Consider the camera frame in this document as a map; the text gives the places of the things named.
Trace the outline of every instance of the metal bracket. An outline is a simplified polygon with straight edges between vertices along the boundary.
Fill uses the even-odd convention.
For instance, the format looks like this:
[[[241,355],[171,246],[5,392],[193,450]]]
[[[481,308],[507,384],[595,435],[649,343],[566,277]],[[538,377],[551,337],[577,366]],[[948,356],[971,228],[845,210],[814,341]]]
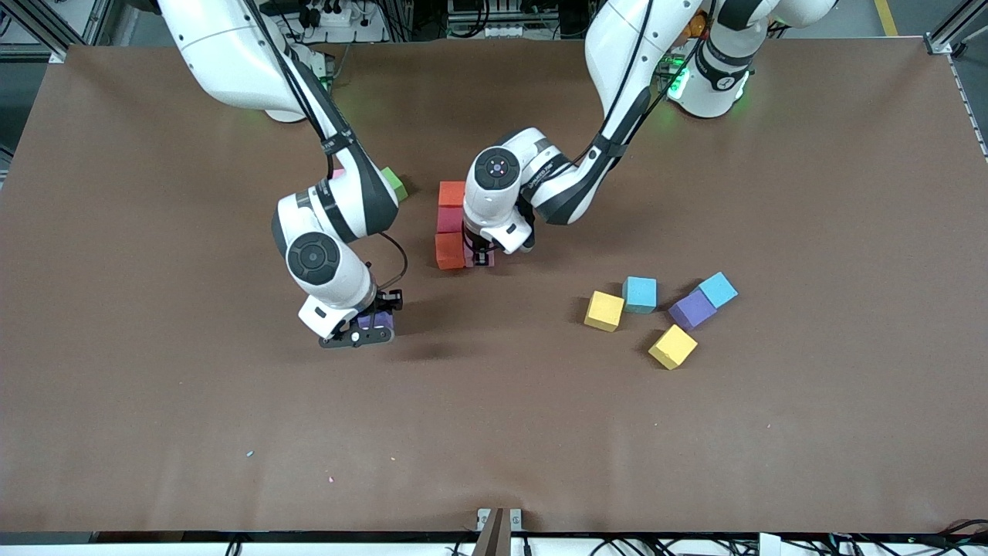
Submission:
[[[524,531],[522,528],[522,510],[519,508],[512,508],[507,511],[509,512],[508,517],[511,521],[511,530],[513,532]],[[481,508],[480,510],[477,510],[477,526],[473,530],[482,531],[490,514],[491,508]]]
[[[926,45],[928,54],[939,55],[953,53],[953,48],[950,47],[950,43],[938,45],[933,42],[933,36],[929,33],[923,34],[923,44]]]
[[[477,511],[477,522],[483,521],[483,530],[473,546],[472,556],[511,556],[511,531],[522,525],[521,510],[482,509]]]

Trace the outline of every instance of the table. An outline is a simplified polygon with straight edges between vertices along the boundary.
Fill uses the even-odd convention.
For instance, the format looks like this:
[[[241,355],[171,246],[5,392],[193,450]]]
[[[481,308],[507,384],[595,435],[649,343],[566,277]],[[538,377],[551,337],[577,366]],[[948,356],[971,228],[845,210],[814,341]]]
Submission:
[[[497,79],[492,79],[492,68]],[[932,531],[988,514],[988,167],[919,39],[768,42],[746,95],[662,106],[584,219],[433,261],[438,182],[537,126],[582,150],[579,43],[354,46],[334,95],[411,197],[390,345],[326,351],[270,237],[315,135],[220,105],[169,49],[52,66],[0,197],[0,528]],[[381,238],[355,244],[381,277]],[[676,371],[665,314],[741,295]]]

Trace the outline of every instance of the black cable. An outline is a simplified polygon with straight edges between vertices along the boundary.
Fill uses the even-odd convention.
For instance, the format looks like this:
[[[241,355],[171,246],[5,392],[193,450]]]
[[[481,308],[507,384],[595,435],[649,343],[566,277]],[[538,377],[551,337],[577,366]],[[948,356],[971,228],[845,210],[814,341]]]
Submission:
[[[491,3],[490,0],[484,0],[483,4],[477,8],[477,21],[473,24],[473,29],[467,32],[465,35],[460,35],[459,33],[454,33],[450,31],[450,35],[456,37],[457,39],[470,39],[471,37],[476,37],[481,31],[487,27],[487,22],[491,17]]]
[[[981,524],[984,524],[984,523],[988,523],[988,519],[969,519],[967,521],[963,521],[961,523],[958,523],[957,525],[948,527],[948,528],[944,529],[943,531],[940,531],[937,534],[938,535],[950,535],[950,534],[954,534],[954,533],[956,533],[956,532],[958,532],[960,530],[966,529],[967,527],[970,527],[971,525],[981,525]]]
[[[247,11],[250,12],[251,16],[254,18],[254,21],[257,23],[257,27],[261,31],[261,36],[264,37],[265,41],[267,41],[267,46],[274,55],[275,62],[282,71],[282,76],[288,82],[288,89],[291,90],[292,96],[295,97],[295,102],[297,102],[299,108],[301,108],[302,115],[315,129],[316,134],[319,136],[319,141],[326,141],[326,135],[322,132],[322,128],[319,126],[318,121],[316,121],[315,113],[312,111],[312,106],[309,104],[308,99],[305,98],[305,93],[302,92],[301,85],[299,85],[294,75],[292,75],[291,70],[288,69],[288,63],[285,62],[282,53],[279,52],[278,48],[275,46],[275,41],[271,38],[271,34],[268,32],[268,26],[264,25],[264,19],[261,17],[257,4],[255,4],[252,0],[242,0],[242,3],[247,7]]]
[[[405,253],[405,249],[401,247],[401,243],[395,241],[394,238],[388,235],[387,233],[378,232],[377,234],[387,239],[392,244],[394,244],[394,246],[398,248],[398,252],[401,253],[401,260],[402,260],[401,272],[399,272],[398,275],[395,276],[394,278],[391,278],[387,282],[384,282],[382,285],[377,287],[378,290],[386,290],[387,288],[390,288],[391,286],[397,284],[398,280],[401,280],[405,276],[405,273],[408,272],[408,254]]]
[[[896,552],[896,551],[892,550],[891,548],[889,548],[888,546],[886,546],[885,543],[883,543],[883,542],[878,542],[877,540],[871,540],[871,539],[867,538],[864,535],[861,535],[861,538],[864,539],[866,542],[870,542],[870,543],[874,544],[875,546],[877,546],[878,548],[884,550],[885,552],[888,552],[889,556],[902,556],[898,552]]]
[[[607,127],[608,121],[611,119],[611,115],[614,113],[615,107],[618,105],[618,99],[620,99],[620,95],[624,91],[624,84],[627,83],[627,78],[631,74],[631,67],[634,66],[634,62],[638,58],[638,49],[641,47],[641,42],[645,38],[645,29],[648,27],[648,19],[652,15],[653,3],[654,0],[648,0],[648,4],[645,6],[645,17],[641,21],[641,27],[638,30],[638,38],[634,42],[634,49],[631,51],[631,56],[627,60],[627,66],[624,68],[624,76],[621,78],[620,86],[617,88],[617,94],[615,95],[614,101],[611,103],[611,107],[604,115],[604,122],[601,124],[601,128],[597,130],[597,135],[600,135],[604,132],[604,128]],[[591,141],[590,144],[588,144],[587,147],[583,149],[583,152],[576,155],[576,157],[573,158],[572,160],[565,162],[563,164],[559,164],[559,167],[553,170],[552,172],[550,172],[549,175],[545,176],[544,180],[546,181],[550,180],[561,174],[565,169],[576,165],[576,163],[581,158],[583,158],[584,156],[587,155],[588,152],[590,152],[590,149],[593,148],[593,146],[594,143]]]
[[[621,541],[621,542],[623,542],[624,544],[628,545],[629,547],[631,547],[631,550],[634,550],[634,552],[638,556],[645,556],[645,553],[644,552],[642,552],[641,550],[638,550],[638,547],[635,546],[635,545],[633,545],[633,544],[631,544],[631,542],[628,541],[626,538],[619,538],[618,540]]]
[[[295,33],[295,30],[291,28],[291,23],[288,22],[288,18],[285,17],[285,12],[282,11],[282,7],[278,5],[278,0],[271,3],[278,10],[278,15],[282,16],[282,21],[285,22],[285,26],[288,27],[288,36],[291,37],[293,41],[299,43],[299,36]]]
[[[700,34],[700,38],[697,39],[697,43],[693,45],[693,49],[690,50],[690,53],[687,54],[686,59],[683,60],[683,65],[681,65],[680,68],[676,71],[676,75],[673,76],[673,78],[670,79],[664,87],[662,87],[662,90],[655,97],[655,100],[652,101],[652,104],[649,105],[648,109],[645,110],[645,113],[641,116],[640,119],[638,119],[638,123],[635,124],[629,137],[633,137],[634,134],[638,131],[638,129],[641,128],[641,125],[645,122],[645,119],[648,118],[648,115],[651,114],[652,111],[655,110],[655,107],[659,105],[659,102],[661,102],[662,99],[664,99],[666,95],[669,94],[669,88],[673,86],[673,83],[675,83],[677,79],[679,79],[679,76],[683,73],[683,70],[686,69],[686,66],[690,64],[690,60],[693,59],[694,56],[696,56],[700,52],[700,47],[703,45],[703,43],[706,42],[706,37],[707,34],[710,32],[710,27],[713,26],[713,13],[716,9],[717,9],[717,0],[710,0],[710,11],[706,14],[706,25],[703,26],[703,32]]]

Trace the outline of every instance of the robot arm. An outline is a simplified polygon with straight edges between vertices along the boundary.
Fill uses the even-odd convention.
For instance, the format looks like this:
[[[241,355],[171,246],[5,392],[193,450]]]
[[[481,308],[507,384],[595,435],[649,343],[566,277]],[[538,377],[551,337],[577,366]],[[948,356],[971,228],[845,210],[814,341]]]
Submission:
[[[299,317],[324,346],[390,340],[390,329],[373,340],[343,335],[360,315],[400,309],[400,292],[378,292],[368,268],[347,245],[387,230],[398,202],[332,98],[253,0],[159,0],[159,5],[206,93],[230,106],[304,117],[321,141],[328,167],[333,155],[343,165],[342,175],[327,175],[281,199],[272,218],[285,265],[308,294]]]
[[[768,17],[785,9],[806,25],[835,0],[723,0],[713,7],[709,36],[695,50],[678,102],[700,117],[719,116],[740,96]],[[569,225],[586,212],[604,176],[618,163],[653,106],[650,85],[660,58],[700,7],[700,0],[610,0],[585,42],[591,78],[605,117],[579,164],[535,128],[509,134],[480,152],[467,175],[463,230],[475,263],[487,250],[507,253],[534,245],[534,213]],[[687,87],[689,75],[694,79]]]

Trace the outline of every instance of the cube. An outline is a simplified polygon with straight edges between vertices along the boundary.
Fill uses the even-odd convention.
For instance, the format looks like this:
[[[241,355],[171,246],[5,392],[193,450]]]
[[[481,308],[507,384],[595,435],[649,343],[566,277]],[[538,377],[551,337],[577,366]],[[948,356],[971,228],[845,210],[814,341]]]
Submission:
[[[648,354],[671,371],[682,365],[696,348],[697,341],[682,328],[673,324],[673,327],[666,330],[666,333],[659,336],[658,341],[648,348]]]
[[[391,168],[384,168],[380,171],[380,173],[384,175],[384,179],[387,180],[387,183],[391,184],[391,189],[394,190],[394,194],[398,197],[399,203],[405,199],[408,199],[408,191],[405,190],[405,184],[401,183],[401,180],[398,179],[398,176],[394,175]]]
[[[462,207],[463,196],[466,195],[465,181],[439,182],[439,206]]]
[[[725,303],[738,296],[737,290],[727,281],[723,272],[718,272],[703,280],[697,289],[703,292],[715,309],[720,309]]]
[[[613,332],[618,329],[620,312],[623,308],[624,299],[604,292],[594,292],[590,298],[590,306],[587,307],[587,316],[583,319],[583,324]]]
[[[700,290],[694,290],[669,308],[669,316],[685,331],[696,328],[716,312],[717,309]]]
[[[380,313],[375,313],[373,316],[373,327],[381,328],[388,327],[394,330],[394,315],[391,313],[386,313],[384,311]],[[371,315],[364,315],[363,317],[357,317],[357,326],[363,328],[364,330],[371,328]]]
[[[436,233],[461,233],[463,207],[440,207],[436,216]]]
[[[658,305],[659,283],[655,278],[628,276],[621,286],[621,295],[624,297],[626,313],[647,315],[655,311],[655,306]]]
[[[436,234],[436,264],[441,270],[456,270],[466,266],[462,233]]]

